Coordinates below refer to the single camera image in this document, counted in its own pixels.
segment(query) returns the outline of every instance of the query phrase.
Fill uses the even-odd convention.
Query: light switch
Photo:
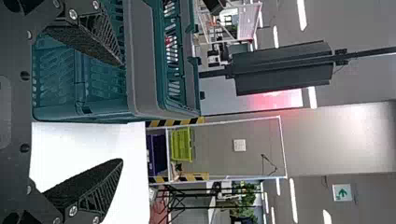
[[[233,140],[234,151],[247,151],[247,140],[246,139],[234,139]]]

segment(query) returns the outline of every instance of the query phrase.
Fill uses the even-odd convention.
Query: green sign
[[[351,202],[353,201],[352,189],[350,184],[333,185],[333,196],[335,202]]]

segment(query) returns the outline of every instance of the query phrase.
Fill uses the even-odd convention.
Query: yellow and black hazard tape
[[[189,124],[199,124],[205,123],[205,118],[195,118],[195,119],[184,119],[184,120],[174,120],[174,119],[161,119],[146,122],[146,128],[159,128],[159,127],[172,127],[178,125],[189,125]]]
[[[209,173],[191,173],[183,174],[178,178],[178,182],[194,182],[209,180]],[[150,184],[162,184],[169,182],[169,178],[165,176],[151,176],[148,178]]]
[[[162,184],[169,182],[169,178],[165,176],[151,176],[148,178],[150,184]]]

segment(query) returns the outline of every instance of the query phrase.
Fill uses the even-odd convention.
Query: white wall
[[[289,176],[396,172],[396,102],[208,117],[280,116]]]

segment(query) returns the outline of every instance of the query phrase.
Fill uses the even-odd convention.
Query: screw
[[[53,0],[52,3],[53,3],[53,5],[54,5],[56,8],[60,8],[60,7],[61,7],[61,4],[59,3],[59,0]]]
[[[23,144],[23,145],[21,145],[20,151],[21,151],[21,153],[29,152],[30,151],[30,146],[27,145],[27,144]]]
[[[27,31],[27,39],[32,39],[32,32],[30,32],[30,31]]]
[[[75,21],[78,18],[78,14],[74,9],[69,10],[69,16],[73,21]]]
[[[93,8],[95,8],[96,10],[99,9],[100,4],[98,1],[93,1],[92,4],[93,4]]]
[[[75,216],[75,215],[77,214],[77,212],[78,212],[77,207],[76,207],[76,206],[73,206],[73,207],[70,208],[70,210],[69,210],[69,216],[70,216],[70,217],[73,217],[73,216]]]
[[[61,219],[57,217],[57,218],[53,219],[52,223],[53,224],[61,224]]]
[[[99,224],[99,221],[100,221],[99,217],[95,217],[92,221],[92,224]]]
[[[29,195],[30,193],[32,193],[32,186],[28,185],[27,186],[27,195]]]

